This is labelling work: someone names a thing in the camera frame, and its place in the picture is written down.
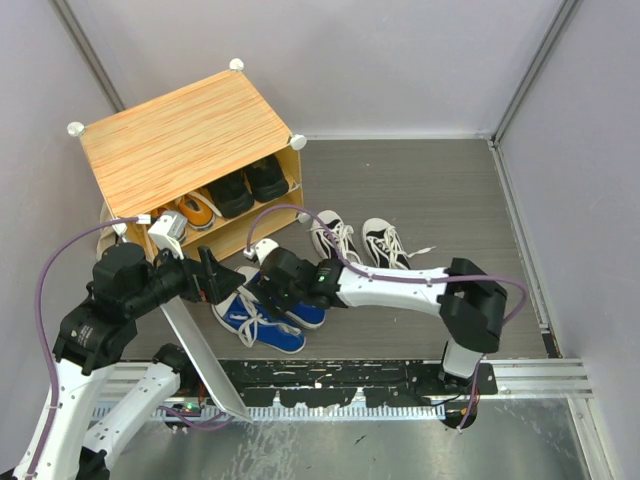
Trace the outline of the blue sneaker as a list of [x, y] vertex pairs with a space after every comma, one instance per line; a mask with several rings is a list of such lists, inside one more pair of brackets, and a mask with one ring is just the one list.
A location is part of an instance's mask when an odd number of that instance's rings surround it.
[[256, 302], [240, 293], [213, 305], [212, 312], [220, 325], [235, 334], [247, 348], [263, 344], [281, 353], [295, 354], [306, 345], [299, 328], [273, 319]]
[[[235, 271], [245, 276], [245, 284], [248, 284], [248, 282], [252, 280], [257, 281], [261, 277], [259, 270], [251, 266], [240, 266], [237, 267]], [[317, 330], [324, 324], [325, 318], [326, 312], [324, 310], [299, 303], [291, 310], [281, 314], [277, 318], [277, 321], [296, 328]]]

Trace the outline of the orange sneaker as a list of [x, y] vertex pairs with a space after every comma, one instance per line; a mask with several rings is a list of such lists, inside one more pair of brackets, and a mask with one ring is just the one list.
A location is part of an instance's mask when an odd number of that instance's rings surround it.
[[179, 244], [182, 244], [187, 237], [187, 219], [175, 207], [163, 206], [155, 209], [152, 214], [152, 225], [149, 234], [163, 234]]
[[192, 229], [203, 231], [214, 225], [218, 211], [201, 190], [193, 190], [180, 196], [175, 204]]

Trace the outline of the white cabinet door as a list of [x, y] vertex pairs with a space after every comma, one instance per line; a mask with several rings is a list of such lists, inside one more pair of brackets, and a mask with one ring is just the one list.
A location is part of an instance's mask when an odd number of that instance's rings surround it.
[[183, 301], [179, 297], [175, 297], [162, 304], [160, 308], [216, 406], [222, 412], [236, 419], [252, 423], [253, 419], [249, 409]]

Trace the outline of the wooden shoe cabinet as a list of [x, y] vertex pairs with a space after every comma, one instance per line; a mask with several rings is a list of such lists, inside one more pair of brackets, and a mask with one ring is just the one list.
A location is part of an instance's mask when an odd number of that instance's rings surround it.
[[151, 214], [163, 206], [207, 200], [207, 185], [274, 156], [287, 183], [284, 194], [255, 201], [244, 213], [215, 214], [211, 226], [187, 227], [184, 252], [201, 245], [218, 259], [242, 251], [302, 219], [300, 151], [293, 133], [245, 76], [235, 58], [227, 70], [90, 125], [71, 122], [112, 218]]

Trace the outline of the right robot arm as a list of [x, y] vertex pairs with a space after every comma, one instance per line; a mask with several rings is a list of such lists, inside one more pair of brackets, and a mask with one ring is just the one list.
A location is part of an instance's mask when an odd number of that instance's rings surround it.
[[481, 358], [499, 348], [508, 294], [467, 259], [443, 268], [394, 270], [337, 258], [313, 264], [278, 245], [257, 258], [260, 277], [252, 291], [272, 314], [299, 304], [321, 310], [376, 306], [441, 320], [449, 339], [438, 379], [449, 393], [465, 391]]

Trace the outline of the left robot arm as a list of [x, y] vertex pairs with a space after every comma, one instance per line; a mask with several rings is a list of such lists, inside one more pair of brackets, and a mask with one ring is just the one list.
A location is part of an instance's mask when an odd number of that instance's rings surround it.
[[[243, 284], [202, 247], [199, 259], [168, 249], [154, 262], [135, 243], [108, 248], [94, 265], [88, 295], [68, 313], [46, 360], [51, 387], [32, 440], [14, 479], [106, 479], [124, 446], [146, 419], [174, 394], [205, 385], [220, 411], [251, 416], [195, 325], [187, 302], [221, 304]], [[180, 343], [165, 345], [150, 368], [101, 424], [91, 423], [102, 390], [137, 334], [136, 322], [164, 312]]]

